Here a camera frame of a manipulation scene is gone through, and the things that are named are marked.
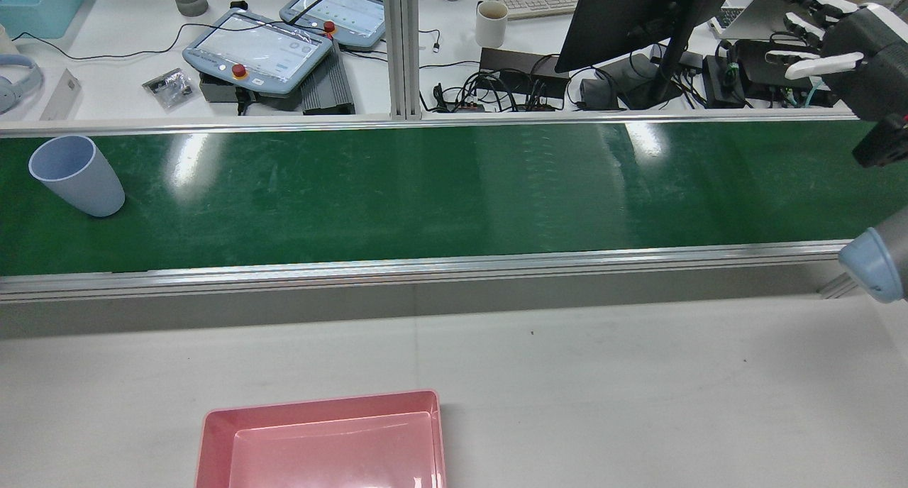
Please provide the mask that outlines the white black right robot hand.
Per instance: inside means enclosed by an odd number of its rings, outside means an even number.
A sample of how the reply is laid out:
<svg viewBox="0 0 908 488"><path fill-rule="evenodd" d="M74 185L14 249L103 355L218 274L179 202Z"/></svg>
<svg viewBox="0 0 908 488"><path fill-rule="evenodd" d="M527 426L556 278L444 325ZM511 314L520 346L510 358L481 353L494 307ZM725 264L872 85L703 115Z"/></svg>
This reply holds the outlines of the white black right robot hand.
<svg viewBox="0 0 908 488"><path fill-rule="evenodd" d="M811 54L772 50L766 61L786 66L788 79L819 77L859 119L907 113L906 23L881 4L846 0L781 0L807 10L786 13L789 33Z"/></svg>

